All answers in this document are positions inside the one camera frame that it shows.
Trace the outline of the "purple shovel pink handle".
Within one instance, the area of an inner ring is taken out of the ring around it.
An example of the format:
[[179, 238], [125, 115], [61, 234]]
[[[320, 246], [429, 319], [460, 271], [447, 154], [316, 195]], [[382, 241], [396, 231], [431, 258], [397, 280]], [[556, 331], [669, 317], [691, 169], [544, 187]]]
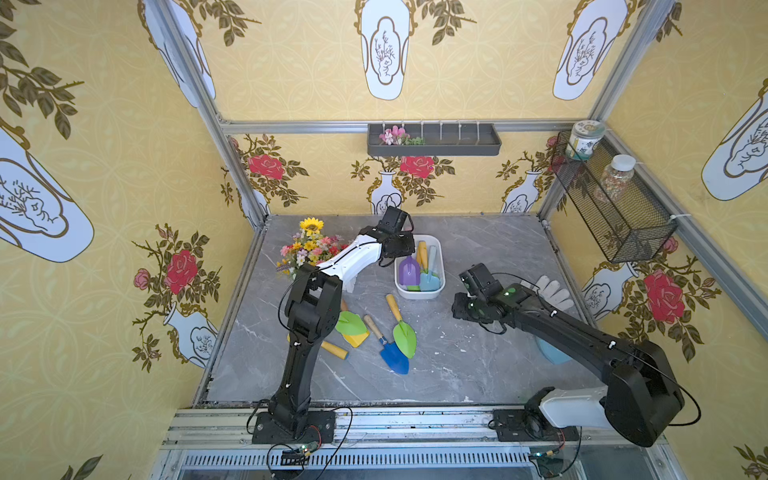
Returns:
[[420, 285], [421, 269], [413, 256], [406, 256], [398, 267], [398, 283], [402, 288], [407, 285]]

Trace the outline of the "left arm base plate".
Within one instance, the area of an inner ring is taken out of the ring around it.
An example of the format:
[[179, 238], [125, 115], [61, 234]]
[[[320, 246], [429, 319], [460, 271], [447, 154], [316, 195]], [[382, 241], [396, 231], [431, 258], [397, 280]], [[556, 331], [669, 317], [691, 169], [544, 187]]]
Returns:
[[305, 416], [280, 422], [268, 412], [258, 413], [251, 434], [252, 444], [273, 445], [279, 443], [330, 444], [334, 439], [336, 413], [330, 410], [309, 411]]

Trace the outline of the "light blue small shovel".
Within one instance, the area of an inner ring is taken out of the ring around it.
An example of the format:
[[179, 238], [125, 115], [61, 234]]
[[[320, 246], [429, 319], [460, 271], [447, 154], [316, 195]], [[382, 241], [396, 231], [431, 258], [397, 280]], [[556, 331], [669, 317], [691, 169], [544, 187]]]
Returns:
[[436, 259], [437, 259], [437, 247], [435, 245], [428, 246], [428, 271], [426, 273], [421, 272], [420, 288], [422, 292], [437, 291], [441, 286], [441, 280], [435, 273]]

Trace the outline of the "blue metal shovel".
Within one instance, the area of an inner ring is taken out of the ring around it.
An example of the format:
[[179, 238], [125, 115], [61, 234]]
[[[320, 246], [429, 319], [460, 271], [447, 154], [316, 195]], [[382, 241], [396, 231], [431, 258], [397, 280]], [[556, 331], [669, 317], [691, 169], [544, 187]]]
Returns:
[[373, 332], [376, 339], [381, 344], [382, 350], [380, 351], [380, 356], [387, 364], [387, 366], [398, 375], [407, 375], [409, 373], [408, 358], [393, 342], [387, 340], [370, 315], [364, 314], [363, 321], [366, 323], [366, 325]]

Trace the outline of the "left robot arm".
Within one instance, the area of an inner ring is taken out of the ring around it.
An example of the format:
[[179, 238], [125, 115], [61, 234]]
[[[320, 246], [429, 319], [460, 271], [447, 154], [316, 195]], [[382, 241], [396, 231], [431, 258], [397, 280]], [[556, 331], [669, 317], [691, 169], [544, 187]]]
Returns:
[[415, 252], [410, 215], [389, 206], [376, 225], [360, 230], [340, 253], [316, 266], [303, 265], [279, 304], [287, 318], [289, 349], [281, 383], [267, 408], [250, 420], [254, 444], [290, 444], [304, 438], [333, 441], [336, 413], [313, 410], [311, 380], [322, 342], [335, 329], [344, 289], [371, 264], [393, 263]]

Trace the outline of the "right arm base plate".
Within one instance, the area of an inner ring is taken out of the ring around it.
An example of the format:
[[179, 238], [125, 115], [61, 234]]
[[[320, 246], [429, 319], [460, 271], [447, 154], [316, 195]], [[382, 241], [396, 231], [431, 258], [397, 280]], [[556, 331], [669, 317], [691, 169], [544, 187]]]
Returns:
[[569, 443], [580, 439], [576, 427], [557, 428], [540, 414], [525, 409], [497, 409], [492, 412], [487, 427], [501, 442]]

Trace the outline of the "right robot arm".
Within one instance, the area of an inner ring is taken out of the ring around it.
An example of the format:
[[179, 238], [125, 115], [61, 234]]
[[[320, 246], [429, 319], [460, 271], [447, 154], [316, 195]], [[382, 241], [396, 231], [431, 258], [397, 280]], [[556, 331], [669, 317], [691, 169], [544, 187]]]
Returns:
[[577, 361], [601, 386], [577, 390], [545, 387], [525, 408], [542, 428], [612, 429], [640, 447], [651, 447], [684, 408], [684, 390], [661, 347], [633, 344], [570, 316], [534, 286], [502, 285], [484, 264], [464, 271], [454, 318], [494, 322], [534, 335]]

